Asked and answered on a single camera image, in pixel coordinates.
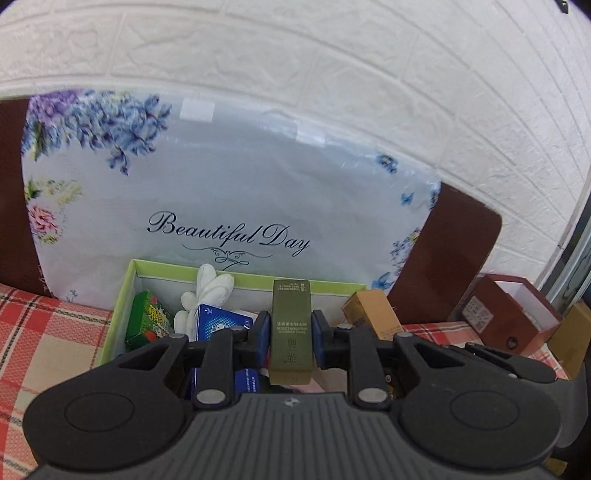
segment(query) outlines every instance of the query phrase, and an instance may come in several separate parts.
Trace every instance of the open red gift box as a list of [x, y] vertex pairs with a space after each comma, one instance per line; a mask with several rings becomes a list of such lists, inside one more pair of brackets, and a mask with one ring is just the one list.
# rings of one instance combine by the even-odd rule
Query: open red gift box
[[485, 345], [519, 355], [539, 350], [562, 321], [526, 279], [496, 274], [477, 280], [462, 315]]

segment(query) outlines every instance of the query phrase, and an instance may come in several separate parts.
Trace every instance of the metal rivet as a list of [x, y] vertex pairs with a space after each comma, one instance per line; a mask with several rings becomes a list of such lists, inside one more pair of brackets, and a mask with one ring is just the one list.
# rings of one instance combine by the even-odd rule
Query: metal rivet
[[216, 405], [226, 400], [226, 394], [221, 390], [210, 388], [208, 390], [201, 390], [196, 398], [205, 405]]
[[364, 388], [357, 397], [365, 403], [382, 403], [388, 398], [388, 394], [381, 388]]

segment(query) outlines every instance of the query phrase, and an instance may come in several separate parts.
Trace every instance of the green package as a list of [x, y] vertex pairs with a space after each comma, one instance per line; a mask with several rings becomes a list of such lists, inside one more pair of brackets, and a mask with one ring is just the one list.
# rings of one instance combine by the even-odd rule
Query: green package
[[307, 385], [312, 378], [310, 282], [275, 280], [271, 313], [269, 380], [273, 385]]
[[138, 293], [131, 307], [125, 343], [131, 350], [172, 332], [173, 319], [149, 290]]

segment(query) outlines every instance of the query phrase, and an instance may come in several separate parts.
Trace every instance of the circular pad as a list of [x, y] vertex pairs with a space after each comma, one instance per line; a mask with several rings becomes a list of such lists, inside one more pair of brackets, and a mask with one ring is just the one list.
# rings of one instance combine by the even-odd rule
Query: circular pad
[[493, 371], [443, 368], [405, 398], [400, 425], [423, 451], [455, 466], [508, 471], [541, 463], [560, 433], [542, 391]]
[[519, 407], [497, 392], [468, 392], [452, 401], [452, 415], [476, 430], [500, 430], [517, 420]]
[[146, 372], [111, 369], [39, 395], [25, 414], [24, 431], [38, 463], [77, 472], [107, 472], [158, 455], [185, 422], [179, 399]]
[[126, 423], [134, 414], [134, 404], [115, 393], [91, 393], [66, 407], [66, 420], [85, 432], [108, 432]]

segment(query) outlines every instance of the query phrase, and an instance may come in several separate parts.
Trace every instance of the red plaid tablecloth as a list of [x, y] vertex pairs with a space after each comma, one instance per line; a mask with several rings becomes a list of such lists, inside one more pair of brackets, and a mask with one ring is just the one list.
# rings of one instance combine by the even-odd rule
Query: red plaid tablecloth
[[[111, 312], [35, 296], [0, 284], [0, 448], [2, 479], [17, 480], [36, 466], [22, 433], [22, 416], [40, 392], [92, 368]], [[464, 322], [405, 325], [435, 343], [481, 343]], [[547, 348], [533, 355], [564, 372]]]

